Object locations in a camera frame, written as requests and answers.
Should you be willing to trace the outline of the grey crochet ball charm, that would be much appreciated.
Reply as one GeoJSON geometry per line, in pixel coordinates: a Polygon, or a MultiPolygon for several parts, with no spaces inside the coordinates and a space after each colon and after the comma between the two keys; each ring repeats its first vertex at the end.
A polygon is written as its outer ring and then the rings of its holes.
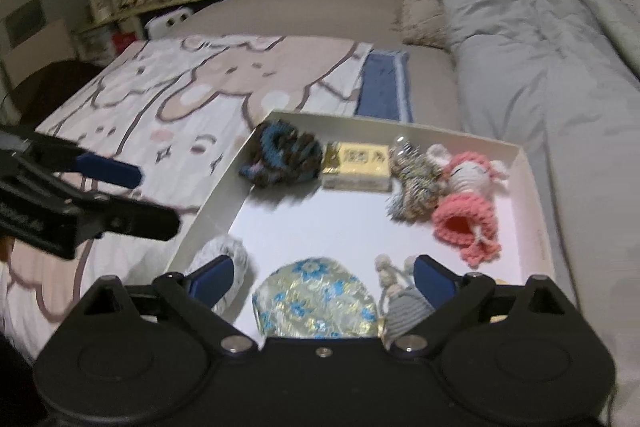
{"type": "Polygon", "coordinates": [[[429,317],[435,308],[416,287],[413,277],[416,257],[408,257],[401,267],[386,255],[375,258],[381,297],[378,299],[378,317],[381,338],[386,349],[410,329],[429,317]]]}

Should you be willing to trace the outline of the white knit scrunchie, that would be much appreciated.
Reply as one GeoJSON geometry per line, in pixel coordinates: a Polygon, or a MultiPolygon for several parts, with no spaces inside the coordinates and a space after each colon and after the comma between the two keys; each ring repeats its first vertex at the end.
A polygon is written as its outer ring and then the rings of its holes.
{"type": "Polygon", "coordinates": [[[186,270],[186,287],[191,297],[221,315],[244,283],[248,252],[230,235],[219,235],[206,243],[186,270]]]}

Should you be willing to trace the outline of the pink white crochet doll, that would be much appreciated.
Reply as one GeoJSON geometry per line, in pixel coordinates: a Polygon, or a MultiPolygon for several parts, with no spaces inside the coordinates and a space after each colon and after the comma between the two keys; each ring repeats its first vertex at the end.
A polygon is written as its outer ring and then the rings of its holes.
{"type": "Polygon", "coordinates": [[[471,269],[491,262],[501,251],[495,187],[509,178],[502,161],[468,150],[451,154],[442,144],[433,144],[426,158],[440,169],[444,196],[432,213],[434,236],[456,247],[471,269]]]}

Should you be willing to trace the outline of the twisted rope tassel charm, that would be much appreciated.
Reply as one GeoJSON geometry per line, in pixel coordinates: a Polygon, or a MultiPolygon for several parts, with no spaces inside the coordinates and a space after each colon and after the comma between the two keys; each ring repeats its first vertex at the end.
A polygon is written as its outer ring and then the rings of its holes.
{"type": "Polygon", "coordinates": [[[440,183],[442,168],[420,147],[399,135],[390,148],[390,172],[399,182],[400,190],[390,200],[388,215],[395,221],[430,219],[444,194],[440,183]]]}

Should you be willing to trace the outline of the brown blue crochet scrunchie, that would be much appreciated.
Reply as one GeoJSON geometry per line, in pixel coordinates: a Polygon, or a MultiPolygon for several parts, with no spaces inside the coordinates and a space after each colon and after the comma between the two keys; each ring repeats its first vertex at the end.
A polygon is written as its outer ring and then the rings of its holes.
{"type": "Polygon", "coordinates": [[[317,179],[323,159],[320,142],[282,119],[264,121],[248,140],[248,161],[239,176],[261,187],[293,185],[317,179]]]}

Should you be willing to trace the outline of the yellow card box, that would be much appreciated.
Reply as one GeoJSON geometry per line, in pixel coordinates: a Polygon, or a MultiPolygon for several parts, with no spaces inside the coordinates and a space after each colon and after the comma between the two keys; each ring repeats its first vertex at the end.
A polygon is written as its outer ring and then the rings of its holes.
{"type": "Polygon", "coordinates": [[[390,148],[352,142],[329,142],[320,181],[327,190],[387,193],[392,189],[390,148]]]}

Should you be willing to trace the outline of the dark brown cushion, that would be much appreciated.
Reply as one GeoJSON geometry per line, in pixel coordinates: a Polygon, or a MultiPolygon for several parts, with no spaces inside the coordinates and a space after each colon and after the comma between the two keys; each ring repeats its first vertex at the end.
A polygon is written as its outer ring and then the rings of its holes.
{"type": "Polygon", "coordinates": [[[35,129],[102,70],[96,64],[65,60],[33,72],[11,95],[20,124],[35,129]]]}

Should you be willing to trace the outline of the cartoon print blanket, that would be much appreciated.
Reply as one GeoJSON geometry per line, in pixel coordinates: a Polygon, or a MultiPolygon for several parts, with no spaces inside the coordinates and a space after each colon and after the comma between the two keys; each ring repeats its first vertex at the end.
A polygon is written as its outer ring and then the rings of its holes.
{"type": "MultiPolygon", "coordinates": [[[[134,44],[49,116],[40,131],[138,166],[135,200],[178,211],[190,227],[250,132],[275,110],[355,116],[372,76],[405,104],[408,56],[370,43],[301,36],[187,36],[134,44]]],[[[163,273],[176,242],[107,234],[64,261],[17,244],[1,267],[1,329],[33,360],[98,278],[140,284],[163,273]]]]}

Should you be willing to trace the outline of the red box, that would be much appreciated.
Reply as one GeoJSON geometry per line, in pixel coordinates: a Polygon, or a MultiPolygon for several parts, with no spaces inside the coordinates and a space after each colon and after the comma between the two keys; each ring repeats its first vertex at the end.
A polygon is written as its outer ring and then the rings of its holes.
{"type": "Polygon", "coordinates": [[[111,35],[111,40],[117,56],[123,54],[125,50],[137,41],[137,36],[134,32],[120,32],[116,31],[111,35]]]}

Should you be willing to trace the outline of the white cardboard tray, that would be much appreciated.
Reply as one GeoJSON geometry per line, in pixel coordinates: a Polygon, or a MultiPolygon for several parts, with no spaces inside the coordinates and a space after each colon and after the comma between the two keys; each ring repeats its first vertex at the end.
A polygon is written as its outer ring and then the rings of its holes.
{"type": "MultiPolygon", "coordinates": [[[[521,147],[477,135],[382,119],[271,112],[321,143],[357,142],[388,145],[405,136],[422,148],[434,143],[451,153],[474,150],[500,160],[509,178],[495,191],[498,239],[494,261],[480,266],[494,279],[520,285],[533,274],[554,277],[552,249],[536,182],[521,147]]],[[[396,222],[387,214],[390,194],[326,190],[318,182],[262,190],[241,178],[246,161],[241,148],[230,162],[168,263],[170,272],[186,272],[194,256],[211,239],[230,234],[248,252],[250,267],[226,317],[237,329],[258,338],[252,295],[268,275],[307,258],[331,258],[380,295],[374,259],[386,255],[395,265],[427,254],[457,274],[468,272],[454,247],[440,243],[430,222],[396,222]]]]}

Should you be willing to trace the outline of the grey duvet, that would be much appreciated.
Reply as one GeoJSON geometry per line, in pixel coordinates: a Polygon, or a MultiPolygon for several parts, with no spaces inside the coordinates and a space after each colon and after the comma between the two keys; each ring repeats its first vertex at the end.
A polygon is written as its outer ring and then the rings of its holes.
{"type": "Polygon", "coordinates": [[[442,0],[463,126],[526,150],[559,285],[639,420],[639,20],[620,0],[442,0]]]}

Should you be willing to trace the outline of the beige fuzzy pillow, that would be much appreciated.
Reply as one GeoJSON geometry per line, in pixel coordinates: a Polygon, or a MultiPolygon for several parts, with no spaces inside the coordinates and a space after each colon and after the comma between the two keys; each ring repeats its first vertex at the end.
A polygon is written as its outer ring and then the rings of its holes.
{"type": "Polygon", "coordinates": [[[400,33],[403,44],[449,50],[442,0],[402,0],[400,33]]]}

